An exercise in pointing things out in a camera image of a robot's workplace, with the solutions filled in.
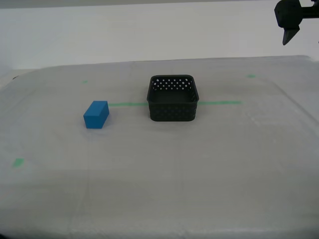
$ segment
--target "white table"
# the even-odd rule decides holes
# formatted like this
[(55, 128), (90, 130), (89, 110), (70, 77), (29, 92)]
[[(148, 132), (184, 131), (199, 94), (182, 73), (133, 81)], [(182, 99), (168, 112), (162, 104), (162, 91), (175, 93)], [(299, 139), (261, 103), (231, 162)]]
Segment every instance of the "white table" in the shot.
[[(19, 239), (317, 237), (318, 72), (307, 57), (268, 57), (61, 66), (19, 76), (0, 91), (0, 232)], [(202, 103), (194, 121), (154, 122), (147, 106), (135, 104), (146, 102), (157, 74), (195, 78)], [(83, 121), (94, 100), (110, 103), (100, 130)], [(24, 164), (14, 167), (16, 158)]]

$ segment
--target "black plastic basket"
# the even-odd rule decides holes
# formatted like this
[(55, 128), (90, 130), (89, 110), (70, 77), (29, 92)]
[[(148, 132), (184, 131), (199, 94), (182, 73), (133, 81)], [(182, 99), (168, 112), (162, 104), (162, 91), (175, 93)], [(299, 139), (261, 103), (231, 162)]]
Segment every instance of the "black plastic basket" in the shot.
[(199, 100), (194, 78), (164, 75), (151, 78), (147, 101), (154, 121), (191, 121)]

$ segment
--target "basket rim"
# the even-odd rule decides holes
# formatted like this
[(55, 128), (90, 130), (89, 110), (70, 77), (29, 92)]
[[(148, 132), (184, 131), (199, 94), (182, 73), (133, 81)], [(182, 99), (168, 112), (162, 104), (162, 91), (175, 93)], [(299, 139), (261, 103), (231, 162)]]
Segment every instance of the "basket rim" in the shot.
[[(150, 100), (150, 92), (151, 92), (151, 88), (152, 88), (152, 80), (153, 80), (153, 78), (162, 77), (162, 76), (166, 76), (166, 77), (167, 76), (172, 76), (172, 77), (174, 77), (174, 76), (175, 77), (177, 77), (177, 76), (179, 76), (179, 77), (190, 77), (192, 79), (192, 81), (193, 81), (193, 87), (194, 87), (194, 91), (195, 91), (195, 95), (196, 95), (197, 100), (193, 101), (193, 102), (179, 102), (179, 103), (165, 103), (165, 102), (162, 103), (162, 102), (153, 102), (153, 101), (151, 101)], [(192, 77), (191, 75), (155, 75), (155, 76), (152, 76), (151, 80), (150, 80), (148, 96), (147, 96), (146, 100), (147, 100), (148, 103), (152, 103), (152, 104), (156, 104), (156, 105), (172, 105), (172, 104), (174, 104), (174, 105), (185, 105), (185, 104), (189, 105), (189, 104), (194, 104), (194, 103), (197, 104), (197, 102), (199, 101), (199, 96), (198, 96), (197, 87), (196, 87), (196, 83), (195, 83), (194, 77)]]

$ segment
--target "green tape line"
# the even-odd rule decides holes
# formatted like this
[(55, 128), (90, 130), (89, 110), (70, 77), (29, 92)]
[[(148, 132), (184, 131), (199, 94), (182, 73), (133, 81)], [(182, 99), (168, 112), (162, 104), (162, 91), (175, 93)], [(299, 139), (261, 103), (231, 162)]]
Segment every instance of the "green tape line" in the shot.
[[(239, 105), (241, 101), (199, 101), (198, 105)], [(109, 103), (109, 107), (130, 107), (130, 106), (148, 106), (148, 103), (130, 103), (130, 102), (123, 102), (123, 103)]]
[(254, 75), (254, 74), (249, 74), (249, 75), (247, 75), (247, 77), (248, 77), (248, 78), (255, 78), (256, 75)]
[(17, 168), (20, 167), (21, 165), (23, 165), (24, 163), (24, 159), (23, 158), (16, 158), (15, 161), (13, 162), (13, 167)]
[(148, 103), (130, 103), (130, 102), (124, 102), (124, 103), (109, 103), (110, 107), (120, 107), (120, 106), (148, 106)]

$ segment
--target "blue block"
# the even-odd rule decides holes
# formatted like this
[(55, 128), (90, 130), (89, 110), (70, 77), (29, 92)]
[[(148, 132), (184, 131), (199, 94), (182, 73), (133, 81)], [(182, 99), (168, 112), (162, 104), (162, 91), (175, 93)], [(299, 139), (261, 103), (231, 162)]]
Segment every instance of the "blue block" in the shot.
[(87, 128), (102, 128), (108, 115), (107, 101), (93, 101), (83, 117)]

